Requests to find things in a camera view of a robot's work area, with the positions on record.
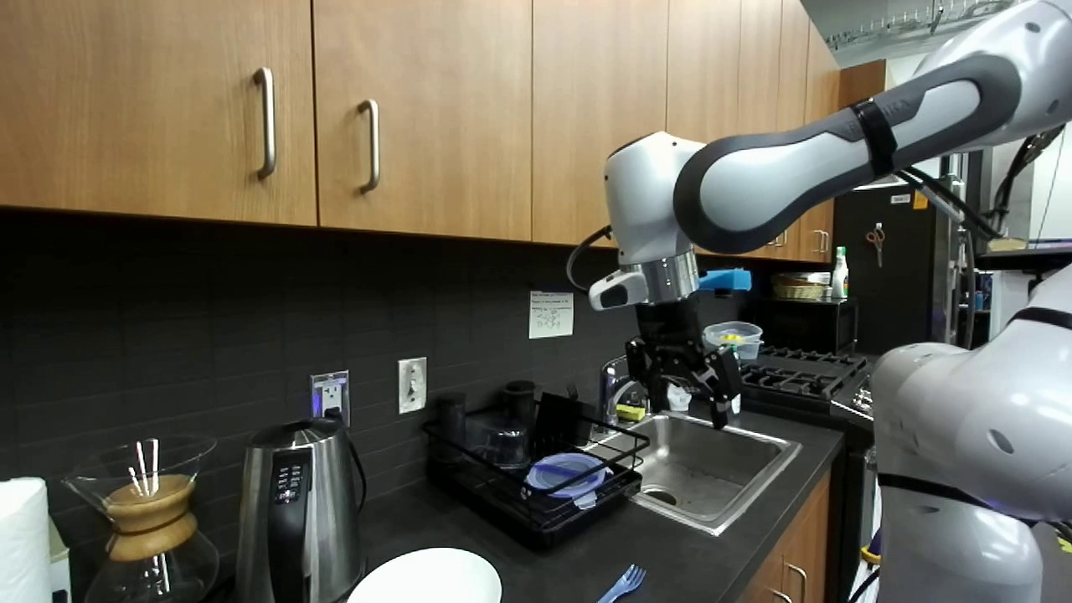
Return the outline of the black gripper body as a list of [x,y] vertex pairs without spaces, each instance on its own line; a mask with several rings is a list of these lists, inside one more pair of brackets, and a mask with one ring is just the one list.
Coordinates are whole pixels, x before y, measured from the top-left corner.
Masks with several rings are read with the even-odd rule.
[[736,361],[729,352],[708,352],[704,329],[691,303],[641,305],[641,343],[646,344],[646,384],[664,392],[669,383],[708,389],[708,380],[724,380],[742,389]]

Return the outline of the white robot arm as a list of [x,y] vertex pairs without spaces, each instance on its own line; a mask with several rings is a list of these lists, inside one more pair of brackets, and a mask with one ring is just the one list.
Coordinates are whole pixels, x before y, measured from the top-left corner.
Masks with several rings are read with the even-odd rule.
[[[755,253],[820,200],[869,200],[923,162],[1062,126],[1069,57],[1072,0],[1016,0],[915,78],[796,132],[620,143],[603,169],[618,271],[591,305],[669,313],[693,300],[702,253]],[[878,603],[1041,603],[1035,528],[1072,521],[1072,269],[976,350],[886,350],[869,384]]]

